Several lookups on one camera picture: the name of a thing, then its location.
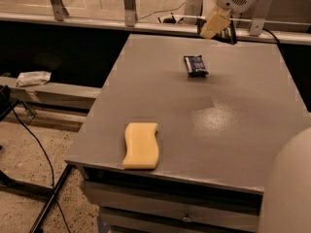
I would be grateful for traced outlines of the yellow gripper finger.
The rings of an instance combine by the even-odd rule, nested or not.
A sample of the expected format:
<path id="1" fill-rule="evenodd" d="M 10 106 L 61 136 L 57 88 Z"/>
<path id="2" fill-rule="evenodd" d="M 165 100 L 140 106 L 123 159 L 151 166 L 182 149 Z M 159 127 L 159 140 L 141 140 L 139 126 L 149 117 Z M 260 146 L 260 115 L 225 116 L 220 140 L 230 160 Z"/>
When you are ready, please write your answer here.
<path id="1" fill-rule="evenodd" d="M 200 21 L 198 34 L 205 39 L 212 39 L 218 33 L 223 31 L 230 24 L 229 17 L 222 16 L 219 13 L 212 13 L 206 19 Z"/>

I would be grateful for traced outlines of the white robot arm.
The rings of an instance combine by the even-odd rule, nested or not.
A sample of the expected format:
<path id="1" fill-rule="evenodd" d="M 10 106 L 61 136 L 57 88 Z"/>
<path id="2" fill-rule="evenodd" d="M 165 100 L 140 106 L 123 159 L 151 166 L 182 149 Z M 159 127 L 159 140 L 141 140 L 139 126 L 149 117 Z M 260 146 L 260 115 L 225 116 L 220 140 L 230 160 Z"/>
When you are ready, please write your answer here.
<path id="1" fill-rule="evenodd" d="M 261 34 L 271 0 L 216 0 L 198 30 L 210 39 L 229 26 L 229 17 L 257 4 L 250 34 Z M 258 233 L 311 233 L 311 128 L 292 137 L 276 156 L 264 187 Z"/>

